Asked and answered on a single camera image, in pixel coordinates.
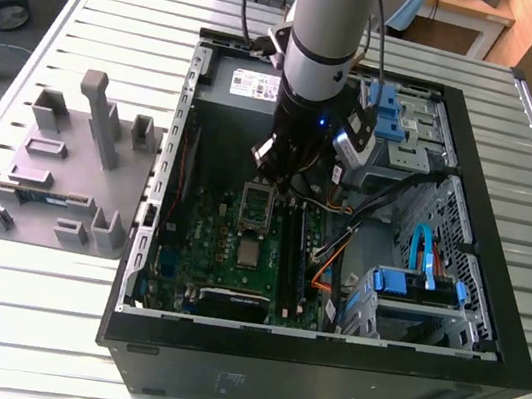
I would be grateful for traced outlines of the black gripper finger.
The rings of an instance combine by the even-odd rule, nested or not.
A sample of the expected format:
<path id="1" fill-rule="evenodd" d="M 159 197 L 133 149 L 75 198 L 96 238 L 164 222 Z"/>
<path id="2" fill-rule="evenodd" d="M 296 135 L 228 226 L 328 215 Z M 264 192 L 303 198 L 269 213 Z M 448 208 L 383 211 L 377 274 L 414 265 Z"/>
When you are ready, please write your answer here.
<path id="1" fill-rule="evenodd" d="M 260 177 L 280 194 L 285 193 L 288 179 L 285 146 L 277 137 L 270 136 L 261 145 L 255 145 L 251 153 Z"/>
<path id="2" fill-rule="evenodd" d="M 312 188 L 313 186 L 308 177 L 308 173 L 317 162 L 318 160 L 313 158 L 308 164 L 299 169 L 298 172 L 291 177 L 289 180 L 288 189 L 292 196 L 298 196 L 300 199 L 316 199 L 315 191 Z"/>

